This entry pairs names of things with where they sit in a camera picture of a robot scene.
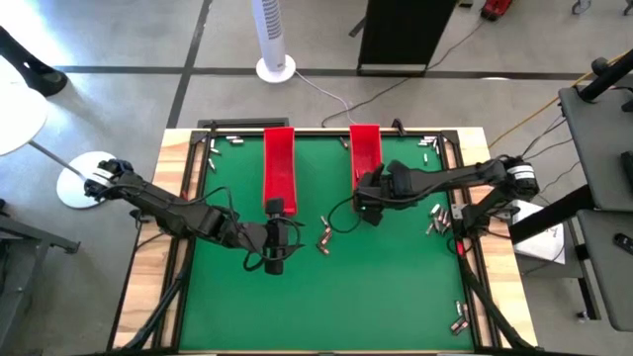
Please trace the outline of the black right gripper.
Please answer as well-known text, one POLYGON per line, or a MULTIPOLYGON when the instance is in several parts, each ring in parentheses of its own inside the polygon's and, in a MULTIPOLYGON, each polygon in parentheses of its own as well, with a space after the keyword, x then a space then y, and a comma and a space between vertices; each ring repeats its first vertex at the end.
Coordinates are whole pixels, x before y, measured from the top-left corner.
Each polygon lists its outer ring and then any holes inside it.
POLYGON ((364 222, 378 226, 384 209, 403 210, 410 206, 409 199, 409 168, 400 161, 379 163, 357 182, 354 209, 364 222))

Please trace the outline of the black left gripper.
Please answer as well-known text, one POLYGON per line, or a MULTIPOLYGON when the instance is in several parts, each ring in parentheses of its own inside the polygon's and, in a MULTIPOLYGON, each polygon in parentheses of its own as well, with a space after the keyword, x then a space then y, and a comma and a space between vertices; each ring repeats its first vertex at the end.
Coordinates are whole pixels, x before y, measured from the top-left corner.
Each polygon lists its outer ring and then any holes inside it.
MULTIPOLYGON (((265 213, 268 216, 266 224, 267 239, 265 242, 267 260, 264 263, 265 272, 270 275, 282 275, 284 271, 284 259, 287 251, 295 251, 303 247, 302 243, 288 245, 288 229, 283 217, 284 200, 273 198, 265 203, 265 213)), ((304 223, 286 220, 287 224, 299 228, 305 226, 304 223)))

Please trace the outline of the red plastic bin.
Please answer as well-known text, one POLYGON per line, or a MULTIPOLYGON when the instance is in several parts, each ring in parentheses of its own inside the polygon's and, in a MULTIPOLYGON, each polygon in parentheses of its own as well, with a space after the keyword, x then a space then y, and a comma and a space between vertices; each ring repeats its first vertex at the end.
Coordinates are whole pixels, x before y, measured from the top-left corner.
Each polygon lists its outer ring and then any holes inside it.
POLYGON ((283 213, 297 213, 295 177, 295 129, 293 127, 264 130, 263 201, 282 199, 283 213))
POLYGON ((352 125, 350 132, 351 178, 353 208, 356 213, 363 210, 358 190, 374 193, 380 186, 382 174, 382 144, 379 125, 352 125), (359 170, 360 179, 355 179, 354 170, 359 170))

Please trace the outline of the green table mat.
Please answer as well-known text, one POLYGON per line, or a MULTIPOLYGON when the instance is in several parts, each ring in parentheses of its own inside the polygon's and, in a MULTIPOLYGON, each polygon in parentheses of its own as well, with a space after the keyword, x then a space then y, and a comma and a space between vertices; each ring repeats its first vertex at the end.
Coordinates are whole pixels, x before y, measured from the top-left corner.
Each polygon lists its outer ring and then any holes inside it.
POLYGON ((470 332, 450 329, 464 298, 450 236, 425 234, 431 209, 447 197, 387 210, 372 226, 353 212, 350 156, 337 138, 298 137, 295 165, 304 247, 273 276, 246 271, 240 249, 198 241, 181 349, 471 350, 470 332), (327 245, 320 216, 332 230, 327 245))

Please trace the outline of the black divider panel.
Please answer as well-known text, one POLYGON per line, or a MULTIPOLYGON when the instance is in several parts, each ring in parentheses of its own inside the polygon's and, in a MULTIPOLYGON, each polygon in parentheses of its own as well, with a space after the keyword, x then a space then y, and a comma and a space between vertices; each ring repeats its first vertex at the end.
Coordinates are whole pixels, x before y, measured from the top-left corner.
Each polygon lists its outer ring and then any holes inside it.
POLYGON ((457 0, 368 0, 348 36, 361 37, 356 74, 404 76, 431 68, 457 0))

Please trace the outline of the white paper sheet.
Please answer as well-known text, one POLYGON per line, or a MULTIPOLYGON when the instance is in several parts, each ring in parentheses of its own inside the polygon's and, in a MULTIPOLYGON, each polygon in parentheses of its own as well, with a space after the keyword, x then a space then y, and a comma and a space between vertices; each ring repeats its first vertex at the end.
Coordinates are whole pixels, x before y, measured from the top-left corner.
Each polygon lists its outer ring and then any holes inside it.
MULTIPOLYGON (((513 207, 511 223, 519 223, 525 218, 539 212, 542 207, 525 201, 515 200, 510 203, 513 207)), ((561 223, 514 245, 514 251, 529 257, 549 260, 560 265, 566 263, 565 233, 561 223)))

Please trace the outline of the black table beam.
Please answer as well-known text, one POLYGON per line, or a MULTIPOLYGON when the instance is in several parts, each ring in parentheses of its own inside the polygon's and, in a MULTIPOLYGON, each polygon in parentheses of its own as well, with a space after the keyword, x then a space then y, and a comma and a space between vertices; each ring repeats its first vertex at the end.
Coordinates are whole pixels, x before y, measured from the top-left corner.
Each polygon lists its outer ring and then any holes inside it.
POLYGON ((542 210, 513 223, 508 231, 513 244, 520 243, 544 230, 574 217, 578 211, 595 207, 588 185, 569 193, 542 210))

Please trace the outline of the red black device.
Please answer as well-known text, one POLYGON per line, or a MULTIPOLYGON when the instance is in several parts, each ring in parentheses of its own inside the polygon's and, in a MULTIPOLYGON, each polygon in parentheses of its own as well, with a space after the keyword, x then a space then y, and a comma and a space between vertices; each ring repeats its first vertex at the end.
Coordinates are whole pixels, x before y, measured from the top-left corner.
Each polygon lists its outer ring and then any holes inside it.
POLYGON ((481 17, 495 22, 507 12, 512 2, 513 0, 486 0, 481 9, 481 17))

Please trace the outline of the grey side table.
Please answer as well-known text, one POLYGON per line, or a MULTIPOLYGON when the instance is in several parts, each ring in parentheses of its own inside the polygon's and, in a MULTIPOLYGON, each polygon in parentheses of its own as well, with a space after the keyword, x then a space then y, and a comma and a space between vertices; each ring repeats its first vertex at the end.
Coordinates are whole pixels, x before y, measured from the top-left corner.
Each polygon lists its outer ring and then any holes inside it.
POLYGON ((610 89, 585 101, 566 88, 559 98, 593 200, 577 213, 588 258, 611 326, 633 332, 633 254, 614 242, 618 234, 633 239, 633 186, 621 164, 633 152, 633 112, 622 110, 633 92, 610 89))

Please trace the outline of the black flat device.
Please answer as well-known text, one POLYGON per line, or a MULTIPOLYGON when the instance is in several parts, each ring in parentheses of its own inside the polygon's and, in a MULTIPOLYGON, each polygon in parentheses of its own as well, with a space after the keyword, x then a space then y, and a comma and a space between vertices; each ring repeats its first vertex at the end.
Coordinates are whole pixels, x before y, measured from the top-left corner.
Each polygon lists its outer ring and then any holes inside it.
POLYGON ((620 165, 624 172, 626 182, 633 191, 633 151, 628 150, 620 154, 620 165))

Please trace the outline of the black knobbed pole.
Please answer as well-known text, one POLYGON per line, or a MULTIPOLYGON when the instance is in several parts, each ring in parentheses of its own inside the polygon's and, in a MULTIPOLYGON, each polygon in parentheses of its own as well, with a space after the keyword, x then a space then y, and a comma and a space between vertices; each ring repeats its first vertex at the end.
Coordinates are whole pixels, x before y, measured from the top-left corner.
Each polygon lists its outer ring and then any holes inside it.
POLYGON ((594 73, 596 78, 589 86, 579 92, 579 97, 586 102, 597 98, 633 70, 633 48, 611 64, 604 61, 601 63, 601 69, 594 73))

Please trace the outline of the grey metal cart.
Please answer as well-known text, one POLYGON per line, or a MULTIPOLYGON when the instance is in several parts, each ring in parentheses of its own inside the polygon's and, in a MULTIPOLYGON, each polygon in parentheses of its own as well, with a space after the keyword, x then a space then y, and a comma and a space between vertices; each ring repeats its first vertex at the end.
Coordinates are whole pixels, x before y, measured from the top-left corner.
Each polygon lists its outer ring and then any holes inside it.
POLYGON ((80 243, 19 222, 0 199, 0 356, 7 356, 30 306, 48 250, 78 251, 80 243))

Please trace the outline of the black chair leg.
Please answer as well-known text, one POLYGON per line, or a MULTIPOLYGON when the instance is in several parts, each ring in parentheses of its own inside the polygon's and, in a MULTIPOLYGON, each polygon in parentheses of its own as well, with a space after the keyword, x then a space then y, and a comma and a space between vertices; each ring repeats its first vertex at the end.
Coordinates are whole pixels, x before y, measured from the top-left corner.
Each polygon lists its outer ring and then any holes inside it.
POLYGON ((31 89, 45 97, 59 93, 68 83, 68 77, 64 72, 40 61, 2 26, 0 26, 0 56, 18 71, 31 89))

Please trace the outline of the black frame strut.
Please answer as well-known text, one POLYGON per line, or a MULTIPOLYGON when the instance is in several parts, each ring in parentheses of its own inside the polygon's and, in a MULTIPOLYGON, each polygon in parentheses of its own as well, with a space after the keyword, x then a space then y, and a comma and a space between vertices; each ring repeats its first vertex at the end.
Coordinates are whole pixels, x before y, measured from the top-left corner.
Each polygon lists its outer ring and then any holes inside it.
POLYGON ((156 307, 152 310, 148 319, 139 328, 132 339, 119 348, 121 352, 143 351, 148 340, 151 340, 151 346, 147 348, 147 351, 157 351, 162 349, 162 334, 168 309, 173 304, 174 300, 184 291, 186 279, 190 274, 191 264, 191 257, 186 257, 180 271, 177 273, 173 282, 169 285, 166 291, 161 295, 156 307))
POLYGON ((479 298, 487 315, 493 319, 494 323, 497 325, 511 348, 515 350, 533 349, 533 346, 525 341, 503 316, 497 305, 494 303, 492 297, 486 292, 477 279, 477 276, 472 271, 467 259, 465 257, 460 257, 459 264, 460 269, 462 270, 463 280, 479 298))

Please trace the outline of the white round pedestal table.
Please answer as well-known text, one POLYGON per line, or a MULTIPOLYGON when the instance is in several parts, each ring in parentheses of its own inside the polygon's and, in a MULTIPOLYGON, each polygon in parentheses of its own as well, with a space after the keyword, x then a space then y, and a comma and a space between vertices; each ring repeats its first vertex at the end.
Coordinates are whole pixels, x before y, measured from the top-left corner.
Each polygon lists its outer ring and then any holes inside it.
POLYGON ((35 141, 47 120, 47 100, 26 85, 0 84, 0 156, 29 145, 63 167, 56 183, 57 197, 69 208, 83 210, 104 203, 85 195, 88 181, 103 182, 101 161, 114 159, 105 151, 88 151, 67 161, 35 141))

